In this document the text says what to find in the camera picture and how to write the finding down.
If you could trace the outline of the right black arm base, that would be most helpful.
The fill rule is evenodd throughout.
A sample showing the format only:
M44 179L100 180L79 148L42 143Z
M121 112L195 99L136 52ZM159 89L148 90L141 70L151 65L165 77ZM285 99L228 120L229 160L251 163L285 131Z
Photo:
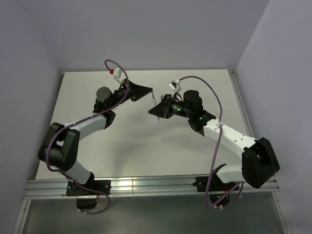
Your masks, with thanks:
M211 208L224 208L232 204L231 195L229 191L238 191L236 199L238 199L242 192L243 183L223 183L216 172L213 172L209 189L207 192L209 176L198 176L192 184L196 187L197 192L204 192L204 204L207 209Z

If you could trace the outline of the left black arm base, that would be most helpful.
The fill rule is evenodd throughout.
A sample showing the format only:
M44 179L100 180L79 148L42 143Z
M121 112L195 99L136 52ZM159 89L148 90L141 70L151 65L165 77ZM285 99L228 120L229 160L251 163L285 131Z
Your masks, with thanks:
M94 180L87 185L77 185L75 182L68 181L66 196L76 197L76 207L80 211L93 210L99 201L100 196L108 198L108 205L111 204L109 197L111 189L111 181L106 179Z

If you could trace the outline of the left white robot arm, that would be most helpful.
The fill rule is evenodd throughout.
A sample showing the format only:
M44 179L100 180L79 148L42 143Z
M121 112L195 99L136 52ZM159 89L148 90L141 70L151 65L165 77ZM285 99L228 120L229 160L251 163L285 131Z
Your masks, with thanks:
M78 183L78 190L84 195L94 191L94 174L84 168L77 160L79 142L87 136L108 128L116 114L113 109L131 100L140 100L153 91L151 87L123 80L117 90L101 87L96 92L94 110L90 117L76 123L52 123L38 152L39 160L46 163L50 171L63 173Z

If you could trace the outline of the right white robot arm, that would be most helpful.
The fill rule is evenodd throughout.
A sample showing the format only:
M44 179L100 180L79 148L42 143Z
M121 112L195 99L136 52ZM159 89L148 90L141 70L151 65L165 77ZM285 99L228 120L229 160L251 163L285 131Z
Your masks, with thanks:
M198 91L186 91L182 101L166 94L149 113L164 119L185 117L195 132L216 140L239 157L240 163L224 164L214 170L211 185L216 190L222 190L231 182L246 182L259 189L280 170L269 140L246 136L222 124L216 116L204 110Z

